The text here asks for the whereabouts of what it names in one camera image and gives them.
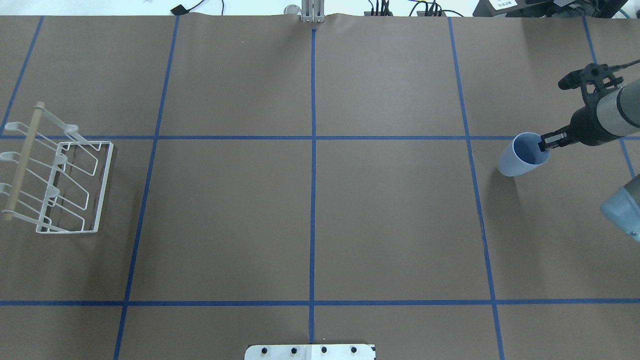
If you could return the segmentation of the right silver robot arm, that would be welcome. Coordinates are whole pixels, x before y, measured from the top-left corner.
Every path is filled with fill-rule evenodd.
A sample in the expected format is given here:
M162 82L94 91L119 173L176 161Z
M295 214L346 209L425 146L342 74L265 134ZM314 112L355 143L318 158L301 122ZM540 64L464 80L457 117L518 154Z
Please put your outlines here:
M570 123L540 137L545 152L577 142L600 146L639 132L638 80L604 92L586 93L585 106L572 115ZM601 214L631 239L640 240L640 176L636 174L599 207Z

